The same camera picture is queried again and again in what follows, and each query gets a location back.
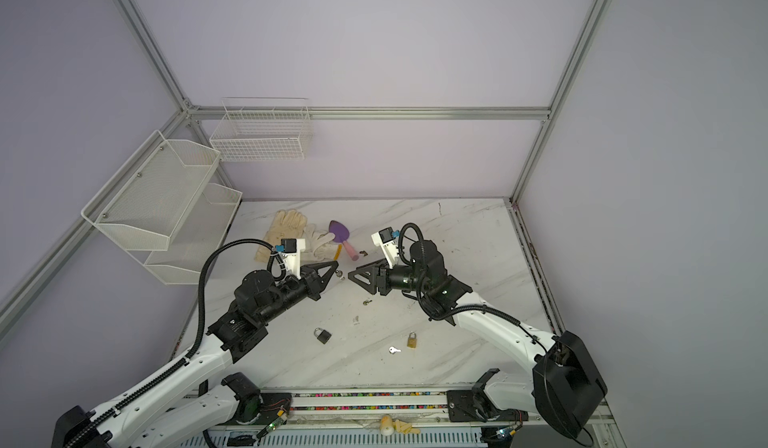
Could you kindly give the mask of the black padlock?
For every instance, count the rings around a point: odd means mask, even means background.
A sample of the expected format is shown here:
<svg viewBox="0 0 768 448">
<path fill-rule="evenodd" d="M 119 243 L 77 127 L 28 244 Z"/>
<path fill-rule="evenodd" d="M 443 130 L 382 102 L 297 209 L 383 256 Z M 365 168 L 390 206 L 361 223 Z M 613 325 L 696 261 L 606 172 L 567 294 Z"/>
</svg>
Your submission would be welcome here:
<svg viewBox="0 0 768 448">
<path fill-rule="evenodd" d="M 319 342 L 326 344 L 331 339 L 332 334 L 323 328 L 316 328 L 314 336 Z"/>
</svg>

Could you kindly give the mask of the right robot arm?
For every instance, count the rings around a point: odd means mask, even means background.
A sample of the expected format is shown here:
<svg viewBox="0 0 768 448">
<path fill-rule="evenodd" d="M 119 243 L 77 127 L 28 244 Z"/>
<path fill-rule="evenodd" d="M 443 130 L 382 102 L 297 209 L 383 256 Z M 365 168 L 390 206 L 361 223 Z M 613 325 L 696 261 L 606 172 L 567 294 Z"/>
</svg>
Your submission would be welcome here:
<svg viewBox="0 0 768 448">
<path fill-rule="evenodd" d="M 474 333 L 512 358 L 523 376 L 488 369 L 467 390 L 447 394 L 453 421 L 507 422 L 494 437 L 508 442 L 528 415 L 535 414 L 579 446 L 588 420 L 607 394 L 607 386 L 585 343 L 576 334 L 535 328 L 492 306 L 468 284 L 450 274 L 437 245 L 412 222 L 373 234 L 383 258 L 349 272 L 348 278 L 372 295 L 393 291 L 417 303 L 432 321 L 445 321 Z"/>
</svg>

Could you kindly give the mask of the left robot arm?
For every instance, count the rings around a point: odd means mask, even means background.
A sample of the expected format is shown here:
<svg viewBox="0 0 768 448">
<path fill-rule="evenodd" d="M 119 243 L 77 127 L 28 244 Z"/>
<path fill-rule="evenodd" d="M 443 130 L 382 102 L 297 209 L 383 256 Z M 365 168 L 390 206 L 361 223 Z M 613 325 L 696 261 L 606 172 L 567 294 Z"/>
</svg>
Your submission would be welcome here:
<svg viewBox="0 0 768 448">
<path fill-rule="evenodd" d="M 246 375 L 227 370 L 267 336 L 272 320 L 304 299 L 319 300 L 338 263 L 301 263 L 296 240 L 256 243 L 270 252 L 267 267 L 243 277 L 228 310 L 211 325 L 198 309 L 188 351 L 90 411 L 68 410 L 55 424 L 53 446 L 168 447 L 224 422 L 285 418 L 291 396 L 265 400 Z"/>
</svg>

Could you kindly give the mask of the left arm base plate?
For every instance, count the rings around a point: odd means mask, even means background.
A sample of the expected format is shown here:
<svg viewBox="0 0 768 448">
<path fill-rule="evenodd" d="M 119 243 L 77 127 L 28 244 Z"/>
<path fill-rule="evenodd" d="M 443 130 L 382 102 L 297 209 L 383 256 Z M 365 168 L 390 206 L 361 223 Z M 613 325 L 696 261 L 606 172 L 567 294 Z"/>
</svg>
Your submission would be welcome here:
<svg viewBox="0 0 768 448">
<path fill-rule="evenodd" d="M 288 412 L 292 401 L 289 392 L 261 392 L 241 403 L 235 419 L 241 425 L 267 425 L 280 410 Z"/>
</svg>

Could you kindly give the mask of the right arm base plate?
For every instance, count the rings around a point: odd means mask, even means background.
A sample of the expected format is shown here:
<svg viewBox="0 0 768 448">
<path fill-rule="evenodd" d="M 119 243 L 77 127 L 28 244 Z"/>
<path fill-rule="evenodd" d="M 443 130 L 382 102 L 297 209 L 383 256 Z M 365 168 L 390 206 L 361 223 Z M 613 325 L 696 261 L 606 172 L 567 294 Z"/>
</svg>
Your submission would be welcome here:
<svg viewBox="0 0 768 448">
<path fill-rule="evenodd" d="M 450 422 L 527 422 L 529 414 L 518 409 L 497 408 L 490 399 L 472 390 L 446 392 Z"/>
</svg>

